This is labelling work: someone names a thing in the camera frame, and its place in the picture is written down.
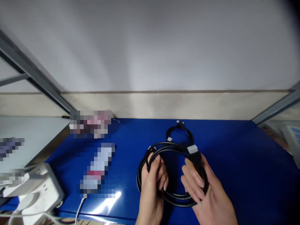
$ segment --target hand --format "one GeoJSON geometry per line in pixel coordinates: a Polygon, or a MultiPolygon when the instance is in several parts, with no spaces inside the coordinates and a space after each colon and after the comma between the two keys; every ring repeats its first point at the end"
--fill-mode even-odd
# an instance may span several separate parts
{"type": "Polygon", "coordinates": [[[166,167],[157,155],[151,164],[150,172],[146,164],[142,168],[142,190],[140,209],[136,225],[159,225],[163,217],[163,199],[157,196],[157,187],[166,190],[169,183],[166,167]]]}
{"type": "Polygon", "coordinates": [[[188,159],[185,159],[186,165],[182,166],[184,176],[181,176],[184,188],[197,202],[193,210],[199,223],[201,225],[237,225],[233,205],[203,155],[202,162],[210,184],[206,196],[200,188],[204,187],[204,182],[188,159]]]}

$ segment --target white connector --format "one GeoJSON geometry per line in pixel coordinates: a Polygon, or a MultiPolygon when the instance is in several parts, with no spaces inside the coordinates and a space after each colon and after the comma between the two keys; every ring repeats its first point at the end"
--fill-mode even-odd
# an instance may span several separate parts
{"type": "Polygon", "coordinates": [[[35,193],[30,193],[28,195],[26,195],[18,204],[17,207],[17,211],[22,211],[26,208],[31,207],[38,199],[39,197],[39,192],[35,192],[35,193]]]}
{"type": "MultiPolygon", "coordinates": [[[[151,145],[149,146],[149,148],[151,148],[151,145]]],[[[149,148],[148,148],[148,150],[149,150],[149,148]]],[[[157,150],[156,147],[154,147],[154,149],[157,150]]]]}
{"type": "Polygon", "coordinates": [[[3,191],[3,197],[14,197],[14,196],[30,194],[44,180],[45,177],[43,175],[26,173],[24,175],[24,183],[14,187],[5,188],[5,190],[3,191]]]}
{"type": "Polygon", "coordinates": [[[191,145],[187,148],[187,150],[190,154],[193,154],[193,153],[198,152],[198,147],[197,147],[197,145],[191,145]]]}

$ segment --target white cable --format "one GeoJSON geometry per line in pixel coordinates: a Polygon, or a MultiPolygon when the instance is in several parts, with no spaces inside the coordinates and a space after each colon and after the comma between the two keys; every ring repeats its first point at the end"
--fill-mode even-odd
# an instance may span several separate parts
{"type": "Polygon", "coordinates": [[[86,198],[82,198],[82,199],[81,199],[81,203],[80,203],[80,205],[79,205],[79,207],[78,207],[78,210],[77,210],[77,213],[76,213],[76,217],[75,217],[75,225],[78,225],[78,216],[79,216],[79,212],[80,212],[80,209],[81,209],[82,204],[83,204],[83,202],[84,202],[85,199],[86,199],[86,198]]]}
{"type": "Polygon", "coordinates": [[[8,221],[8,225],[13,225],[13,219],[15,215],[22,213],[22,211],[28,207],[31,207],[38,199],[39,192],[26,195],[18,204],[17,209],[11,214],[11,218],[8,221]]]}
{"type": "Polygon", "coordinates": [[[60,219],[60,217],[56,217],[56,216],[52,216],[52,215],[50,215],[50,214],[48,214],[48,213],[46,213],[46,212],[37,212],[37,213],[33,213],[33,214],[21,214],[21,215],[13,215],[13,214],[0,214],[0,217],[26,217],[26,216],[36,216],[36,215],[39,215],[39,214],[43,214],[43,215],[45,215],[45,216],[47,216],[47,217],[49,217],[50,219],[51,218],[56,218],[56,219],[60,219]]]}

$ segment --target finger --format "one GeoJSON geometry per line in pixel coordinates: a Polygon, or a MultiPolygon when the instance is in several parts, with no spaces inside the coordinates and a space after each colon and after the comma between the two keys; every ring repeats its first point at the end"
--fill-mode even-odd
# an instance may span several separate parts
{"type": "Polygon", "coordinates": [[[148,163],[149,163],[149,161],[150,161],[150,159],[151,159],[151,156],[153,155],[154,153],[152,152],[152,153],[150,153],[150,155],[148,156],[148,163]]]}
{"type": "Polygon", "coordinates": [[[207,162],[205,156],[204,156],[202,153],[201,153],[201,157],[202,157],[202,162],[203,162],[203,164],[204,164],[204,165],[208,165],[208,162],[207,162]]]}
{"type": "Polygon", "coordinates": [[[197,183],[197,185],[203,188],[204,187],[204,181],[201,178],[201,176],[199,175],[199,173],[197,172],[197,170],[195,169],[194,164],[191,161],[189,161],[187,158],[185,159],[185,164],[187,165],[187,169],[190,172],[192,178],[197,183]]]}
{"type": "Polygon", "coordinates": [[[213,191],[212,187],[210,186],[208,189],[209,190],[207,190],[207,194],[210,195],[209,199],[210,199],[211,205],[213,205],[213,203],[217,202],[217,198],[216,198],[216,196],[214,194],[214,191],[213,191]]]}
{"type": "Polygon", "coordinates": [[[156,180],[159,181],[165,173],[167,173],[167,169],[165,165],[160,161],[156,180]]]}
{"type": "Polygon", "coordinates": [[[165,173],[158,182],[158,189],[161,191],[164,187],[165,182],[167,181],[168,175],[165,173]]]}
{"type": "Polygon", "coordinates": [[[156,183],[156,174],[157,174],[157,171],[158,171],[158,168],[159,168],[159,165],[160,165],[160,156],[157,155],[155,160],[153,160],[152,164],[151,164],[151,167],[150,167],[150,172],[149,172],[149,176],[148,176],[148,179],[150,179],[151,181],[155,181],[156,183]]]}
{"type": "Polygon", "coordinates": [[[210,165],[208,164],[205,156],[201,153],[201,156],[202,156],[202,162],[203,162],[203,165],[208,165],[208,167],[210,168],[210,170],[212,171],[212,173],[215,175],[215,173],[213,172],[212,168],[210,167],[210,165]]]}
{"type": "Polygon", "coordinates": [[[198,198],[198,196],[194,192],[193,188],[188,183],[188,180],[186,179],[186,177],[183,175],[181,176],[181,183],[183,184],[185,190],[190,194],[192,199],[194,199],[195,202],[200,203],[201,202],[200,199],[198,198]]]}
{"type": "Polygon", "coordinates": [[[163,190],[164,190],[164,191],[166,191],[168,185],[169,185],[169,177],[167,177],[167,180],[166,180],[166,182],[165,182],[164,185],[163,185],[163,190]]]}
{"type": "Polygon", "coordinates": [[[200,188],[200,186],[198,184],[196,184],[195,179],[190,174],[190,170],[188,169],[188,167],[186,165],[182,166],[182,172],[183,172],[184,176],[186,177],[189,185],[192,187],[192,189],[196,193],[196,195],[200,199],[204,199],[205,194],[204,194],[203,190],[200,188]]]}
{"type": "Polygon", "coordinates": [[[216,177],[216,175],[213,173],[210,166],[209,165],[204,165],[204,169],[205,169],[205,172],[207,174],[207,179],[208,179],[208,182],[210,183],[210,185],[213,186],[213,187],[221,186],[221,182],[216,177]]]}
{"type": "MultiPolygon", "coordinates": [[[[150,160],[151,156],[153,155],[153,152],[150,153],[149,157],[148,157],[148,161],[150,160]]],[[[143,168],[142,168],[142,186],[143,186],[143,183],[146,181],[147,177],[148,177],[148,169],[147,169],[147,165],[146,163],[143,165],[143,168]]]]}

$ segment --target wall baseboard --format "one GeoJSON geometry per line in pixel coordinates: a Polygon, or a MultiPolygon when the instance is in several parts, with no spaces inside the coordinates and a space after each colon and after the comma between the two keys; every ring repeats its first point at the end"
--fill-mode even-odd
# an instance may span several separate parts
{"type": "MultiPolygon", "coordinates": [[[[64,93],[77,110],[111,110],[119,118],[251,120],[286,92],[64,93]]],[[[62,116],[42,94],[0,95],[1,116],[62,116]]]]}

